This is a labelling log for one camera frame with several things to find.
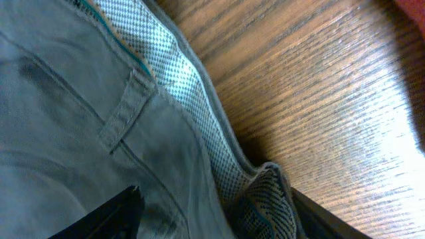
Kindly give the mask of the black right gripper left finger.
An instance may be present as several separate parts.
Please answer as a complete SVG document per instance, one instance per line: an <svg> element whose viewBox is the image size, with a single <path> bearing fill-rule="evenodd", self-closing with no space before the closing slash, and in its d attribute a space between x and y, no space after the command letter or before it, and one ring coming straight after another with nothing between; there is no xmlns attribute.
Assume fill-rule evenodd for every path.
<svg viewBox="0 0 425 239"><path fill-rule="evenodd" d="M145 208L137 186L130 186L50 239L135 239Z"/></svg>

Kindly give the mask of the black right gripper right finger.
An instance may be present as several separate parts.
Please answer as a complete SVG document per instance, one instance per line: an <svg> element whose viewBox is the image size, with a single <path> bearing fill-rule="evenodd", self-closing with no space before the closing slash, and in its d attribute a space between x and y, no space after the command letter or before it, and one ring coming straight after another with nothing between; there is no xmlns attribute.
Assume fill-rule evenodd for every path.
<svg viewBox="0 0 425 239"><path fill-rule="evenodd" d="M371 239L292 188L293 202L308 238Z"/></svg>

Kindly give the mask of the grey shorts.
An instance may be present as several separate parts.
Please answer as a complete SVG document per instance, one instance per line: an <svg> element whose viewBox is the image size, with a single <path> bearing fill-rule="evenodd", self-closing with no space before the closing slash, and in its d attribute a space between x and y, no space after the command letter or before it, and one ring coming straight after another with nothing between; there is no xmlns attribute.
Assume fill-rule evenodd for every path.
<svg viewBox="0 0 425 239"><path fill-rule="evenodd" d="M134 238L303 238L154 1L1 2L1 237L48 238L133 187Z"/></svg>

